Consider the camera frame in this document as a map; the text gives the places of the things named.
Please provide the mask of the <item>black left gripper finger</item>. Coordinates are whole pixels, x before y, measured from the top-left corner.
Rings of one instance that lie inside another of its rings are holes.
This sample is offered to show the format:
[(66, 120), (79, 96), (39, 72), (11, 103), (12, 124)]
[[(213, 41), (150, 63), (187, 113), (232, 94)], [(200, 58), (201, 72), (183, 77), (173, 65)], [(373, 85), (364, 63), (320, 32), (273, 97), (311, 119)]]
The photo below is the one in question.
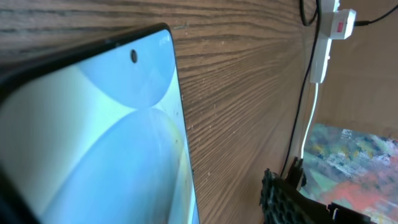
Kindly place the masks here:
[(259, 200), (265, 223), (333, 224), (326, 205), (310, 200), (269, 169)]

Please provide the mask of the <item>Samsung Galaxy smartphone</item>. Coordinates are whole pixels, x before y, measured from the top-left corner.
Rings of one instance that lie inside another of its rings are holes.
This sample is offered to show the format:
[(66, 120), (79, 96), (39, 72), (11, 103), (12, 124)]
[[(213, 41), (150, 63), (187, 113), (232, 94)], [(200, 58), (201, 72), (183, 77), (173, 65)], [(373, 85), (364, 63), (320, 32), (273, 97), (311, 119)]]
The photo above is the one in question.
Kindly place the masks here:
[(167, 24), (1, 70), (2, 223), (199, 221)]

